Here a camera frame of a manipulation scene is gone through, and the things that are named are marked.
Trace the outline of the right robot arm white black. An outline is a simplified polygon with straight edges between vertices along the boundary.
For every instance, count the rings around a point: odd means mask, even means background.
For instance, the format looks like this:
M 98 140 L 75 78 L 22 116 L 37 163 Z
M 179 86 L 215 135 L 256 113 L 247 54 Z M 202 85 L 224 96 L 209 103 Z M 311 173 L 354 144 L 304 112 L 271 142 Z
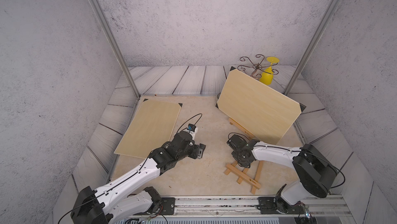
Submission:
M 250 168 L 254 161 L 267 161 L 295 170 L 299 180 L 282 186 L 270 208 L 280 214 L 289 213 L 307 197 L 326 198 L 338 175 L 338 168 L 310 144 L 289 148 L 256 139 L 246 141 L 241 135 L 233 134 L 227 145 L 241 167 Z

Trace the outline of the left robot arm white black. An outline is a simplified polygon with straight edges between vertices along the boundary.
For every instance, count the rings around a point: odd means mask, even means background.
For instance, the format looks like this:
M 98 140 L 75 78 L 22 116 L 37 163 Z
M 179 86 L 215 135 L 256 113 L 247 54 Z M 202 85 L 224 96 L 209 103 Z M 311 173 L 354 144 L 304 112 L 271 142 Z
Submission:
M 190 125 L 175 134 L 172 141 L 150 152 L 143 163 L 114 181 L 91 189 L 86 187 L 77 196 L 70 217 L 75 224 L 114 224 L 131 215 L 155 213 L 162 198 L 153 187 L 133 192 L 173 169 L 182 159 L 201 159 L 206 148 L 195 144 L 198 128 Z

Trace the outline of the wooden board black corners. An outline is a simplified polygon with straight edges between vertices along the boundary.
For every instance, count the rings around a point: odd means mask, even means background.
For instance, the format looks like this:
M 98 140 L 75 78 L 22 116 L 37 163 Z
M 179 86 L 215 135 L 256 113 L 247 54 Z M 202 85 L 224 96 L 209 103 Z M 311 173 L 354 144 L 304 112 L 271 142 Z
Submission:
M 171 140 L 181 108 L 178 103 L 143 100 L 114 153 L 146 158 L 153 149 Z
M 259 140 L 277 144 L 306 106 L 231 67 L 217 108 Z

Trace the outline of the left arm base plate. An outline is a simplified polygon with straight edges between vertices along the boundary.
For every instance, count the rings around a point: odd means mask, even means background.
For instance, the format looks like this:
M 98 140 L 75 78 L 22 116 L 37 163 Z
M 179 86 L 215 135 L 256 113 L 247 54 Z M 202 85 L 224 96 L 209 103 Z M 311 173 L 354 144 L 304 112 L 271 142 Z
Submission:
M 162 198 L 161 200 L 154 200 L 152 206 L 147 213 L 151 215 L 174 215 L 176 199 L 173 197 Z

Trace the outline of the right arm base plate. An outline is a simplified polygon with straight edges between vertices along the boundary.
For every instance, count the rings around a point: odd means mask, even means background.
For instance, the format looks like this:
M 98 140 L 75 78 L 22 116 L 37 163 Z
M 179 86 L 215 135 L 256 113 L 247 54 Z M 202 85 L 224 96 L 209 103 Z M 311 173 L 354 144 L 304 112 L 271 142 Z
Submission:
M 305 212 L 301 204 L 289 205 L 282 198 L 277 197 L 259 197 L 256 208 L 261 214 L 302 215 Z

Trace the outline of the small wooden easel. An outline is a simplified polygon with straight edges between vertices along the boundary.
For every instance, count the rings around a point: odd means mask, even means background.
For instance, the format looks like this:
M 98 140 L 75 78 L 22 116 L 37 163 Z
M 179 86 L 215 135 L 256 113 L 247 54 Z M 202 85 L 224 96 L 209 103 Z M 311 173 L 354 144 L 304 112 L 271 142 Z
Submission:
M 252 134 L 251 132 L 249 132 L 248 130 L 246 130 L 243 126 L 241 126 L 239 123 L 237 123 L 236 121 L 234 121 L 232 118 L 228 118 L 228 121 L 231 125 L 234 125 L 235 127 L 237 127 L 249 140 L 254 139 L 255 135 Z

